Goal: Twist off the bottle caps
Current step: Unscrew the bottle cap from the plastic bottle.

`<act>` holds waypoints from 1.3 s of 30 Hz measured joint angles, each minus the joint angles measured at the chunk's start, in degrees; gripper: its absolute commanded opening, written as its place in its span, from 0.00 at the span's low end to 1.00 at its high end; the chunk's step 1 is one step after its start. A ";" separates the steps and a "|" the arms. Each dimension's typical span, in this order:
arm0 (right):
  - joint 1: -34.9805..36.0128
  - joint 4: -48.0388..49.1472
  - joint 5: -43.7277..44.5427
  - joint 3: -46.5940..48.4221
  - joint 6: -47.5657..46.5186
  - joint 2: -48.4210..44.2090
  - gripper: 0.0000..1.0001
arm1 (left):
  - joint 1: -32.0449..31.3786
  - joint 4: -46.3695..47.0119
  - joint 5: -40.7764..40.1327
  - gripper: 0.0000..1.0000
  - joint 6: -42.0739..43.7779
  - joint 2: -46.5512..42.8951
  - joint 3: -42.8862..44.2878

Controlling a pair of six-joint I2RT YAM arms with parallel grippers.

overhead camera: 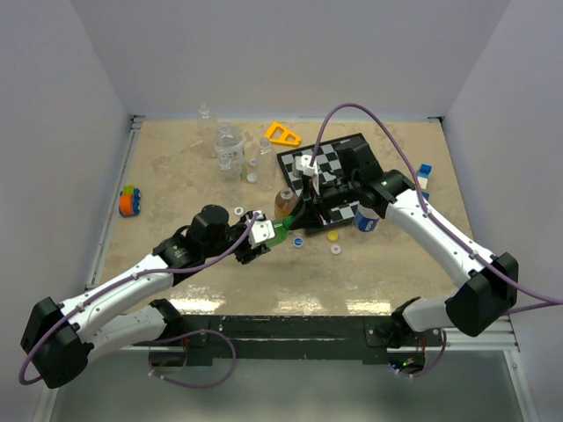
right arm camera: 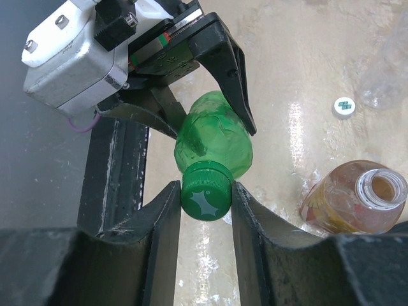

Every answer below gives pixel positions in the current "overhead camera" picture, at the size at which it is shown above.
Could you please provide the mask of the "green plastic bottle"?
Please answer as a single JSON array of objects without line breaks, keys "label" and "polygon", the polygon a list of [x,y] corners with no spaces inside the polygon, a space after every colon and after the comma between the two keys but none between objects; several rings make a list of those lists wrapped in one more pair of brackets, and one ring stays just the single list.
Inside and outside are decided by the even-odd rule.
[{"label": "green plastic bottle", "polygon": [[291,231],[291,225],[295,217],[290,215],[282,220],[276,220],[273,222],[274,227],[274,238],[266,242],[266,246],[273,249],[278,244],[283,243],[289,236]]}]

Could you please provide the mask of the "brown tea bottle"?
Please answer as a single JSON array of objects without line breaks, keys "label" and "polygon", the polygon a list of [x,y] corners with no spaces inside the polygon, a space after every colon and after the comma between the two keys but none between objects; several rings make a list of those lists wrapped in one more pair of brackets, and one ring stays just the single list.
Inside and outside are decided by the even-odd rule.
[{"label": "brown tea bottle", "polygon": [[275,220],[283,220],[290,216],[298,200],[295,192],[285,187],[281,189],[274,199],[274,218]]}]

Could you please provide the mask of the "yellow bottle cap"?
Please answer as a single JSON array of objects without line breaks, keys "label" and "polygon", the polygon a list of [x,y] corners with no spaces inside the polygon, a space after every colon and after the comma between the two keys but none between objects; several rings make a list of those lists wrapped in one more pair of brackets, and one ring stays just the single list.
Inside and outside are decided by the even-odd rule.
[{"label": "yellow bottle cap", "polygon": [[327,233],[327,239],[331,242],[336,242],[339,239],[339,235],[336,231],[329,231]]}]

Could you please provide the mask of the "blue label clear bottle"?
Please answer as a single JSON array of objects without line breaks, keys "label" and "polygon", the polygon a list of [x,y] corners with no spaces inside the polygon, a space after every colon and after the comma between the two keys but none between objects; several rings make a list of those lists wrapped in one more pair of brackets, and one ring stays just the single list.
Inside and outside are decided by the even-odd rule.
[{"label": "blue label clear bottle", "polygon": [[379,220],[379,215],[373,209],[359,204],[355,212],[353,226],[361,232],[368,233],[376,228]]}]

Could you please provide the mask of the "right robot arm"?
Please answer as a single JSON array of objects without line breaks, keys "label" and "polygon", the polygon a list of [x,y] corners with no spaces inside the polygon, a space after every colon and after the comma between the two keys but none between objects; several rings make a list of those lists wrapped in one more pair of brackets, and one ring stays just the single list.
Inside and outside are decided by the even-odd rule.
[{"label": "right robot arm", "polygon": [[437,212],[414,183],[398,170],[384,171],[370,146],[354,137],[333,152],[333,179],[302,154],[285,160],[301,185],[292,215],[293,229],[320,230],[332,222],[331,209],[358,205],[358,229],[372,231],[388,219],[421,246],[449,275],[457,291],[435,299],[413,298],[393,313],[391,333],[404,346],[425,330],[459,329],[477,337],[516,303],[519,265],[505,252],[496,255],[474,243]]}]

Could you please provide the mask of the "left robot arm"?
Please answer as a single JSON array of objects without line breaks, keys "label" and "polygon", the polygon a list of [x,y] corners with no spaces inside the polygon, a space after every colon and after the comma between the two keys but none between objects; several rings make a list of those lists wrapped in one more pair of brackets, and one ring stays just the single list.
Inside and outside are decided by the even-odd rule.
[{"label": "left robot arm", "polygon": [[274,223],[259,210],[232,224],[226,209],[207,205],[121,275],[62,302],[37,302],[21,339],[19,383],[56,389],[125,346],[206,338],[213,330],[190,326],[169,301],[153,296],[229,256],[247,264],[269,252],[274,238]]}]

